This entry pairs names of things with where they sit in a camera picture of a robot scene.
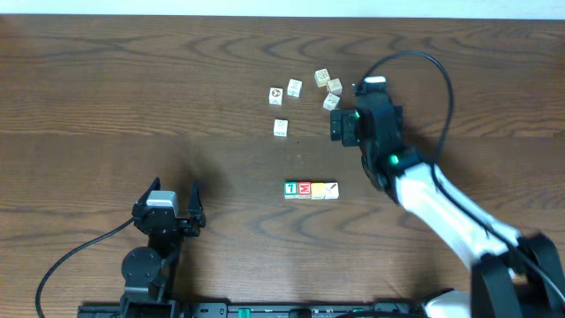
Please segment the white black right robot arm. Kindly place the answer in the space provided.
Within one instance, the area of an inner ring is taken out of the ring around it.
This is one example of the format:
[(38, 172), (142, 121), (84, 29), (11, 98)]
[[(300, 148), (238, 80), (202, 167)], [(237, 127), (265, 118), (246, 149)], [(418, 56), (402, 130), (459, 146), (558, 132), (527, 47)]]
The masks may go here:
[(562, 317), (564, 273), (553, 242), (523, 236), (451, 184), (406, 144), (403, 110), (382, 77), (354, 87), (352, 110), (333, 110), (332, 140), (361, 150), (372, 185), (426, 223), (471, 272), (471, 291), (442, 291), (421, 305), (427, 317)]

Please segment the yellow top wooden block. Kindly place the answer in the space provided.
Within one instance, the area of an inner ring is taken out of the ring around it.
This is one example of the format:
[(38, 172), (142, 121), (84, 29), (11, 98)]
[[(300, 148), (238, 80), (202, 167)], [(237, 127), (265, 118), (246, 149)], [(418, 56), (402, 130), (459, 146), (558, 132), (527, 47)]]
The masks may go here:
[(321, 182), (311, 183), (311, 199), (324, 200), (326, 197), (326, 184)]

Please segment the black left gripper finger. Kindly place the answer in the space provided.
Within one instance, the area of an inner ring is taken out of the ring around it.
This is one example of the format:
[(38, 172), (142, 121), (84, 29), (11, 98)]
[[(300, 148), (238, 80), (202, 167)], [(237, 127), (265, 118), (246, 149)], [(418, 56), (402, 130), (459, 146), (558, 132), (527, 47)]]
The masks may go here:
[(136, 201), (135, 208), (153, 207), (154, 204), (149, 202), (149, 197), (152, 192), (161, 190), (161, 180), (155, 178), (148, 189)]
[(199, 183), (195, 180), (192, 184), (191, 196), (187, 205), (187, 212), (191, 219), (196, 221), (204, 220), (204, 208), (200, 200)]

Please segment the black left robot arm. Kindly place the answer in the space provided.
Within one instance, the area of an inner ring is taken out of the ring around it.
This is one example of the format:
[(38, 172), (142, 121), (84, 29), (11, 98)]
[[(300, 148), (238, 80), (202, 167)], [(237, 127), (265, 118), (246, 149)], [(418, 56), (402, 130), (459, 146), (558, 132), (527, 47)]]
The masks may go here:
[(206, 226), (199, 185), (192, 184), (187, 212), (179, 213), (177, 194), (161, 189), (157, 178), (132, 208), (133, 225), (147, 235), (146, 246), (131, 250), (121, 265), (124, 294), (119, 317), (177, 317), (180, 305), (172, 298), (184, 239), (198, 237)]

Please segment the green 7 wooden block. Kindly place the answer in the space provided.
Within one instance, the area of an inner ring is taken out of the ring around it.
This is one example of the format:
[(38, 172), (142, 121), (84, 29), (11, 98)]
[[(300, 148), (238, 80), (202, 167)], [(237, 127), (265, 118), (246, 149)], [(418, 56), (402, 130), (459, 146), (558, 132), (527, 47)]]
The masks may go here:
[(298, 197), (298, 183), (287, 181), (284, 183), (284, 198), (287, 200), (296, 199)]

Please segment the red M wooden block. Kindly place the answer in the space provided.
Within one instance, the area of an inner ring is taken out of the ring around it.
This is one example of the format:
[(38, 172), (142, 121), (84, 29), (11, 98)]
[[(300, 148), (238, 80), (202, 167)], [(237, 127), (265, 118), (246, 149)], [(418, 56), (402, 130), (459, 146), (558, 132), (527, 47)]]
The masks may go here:
[(312, 183), (310, 181), (298, 182), (298, 198), (299, 199), (312, 198)]

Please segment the hammer wooden block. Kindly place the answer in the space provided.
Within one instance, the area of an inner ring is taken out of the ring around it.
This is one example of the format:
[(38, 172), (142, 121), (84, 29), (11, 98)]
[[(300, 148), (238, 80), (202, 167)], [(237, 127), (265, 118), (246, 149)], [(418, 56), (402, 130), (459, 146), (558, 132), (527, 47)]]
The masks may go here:
[(327, 182), (325, 184), (325, 199), (335, 200), (338, 199), (340, 195), (339, 184), (337, 182)]

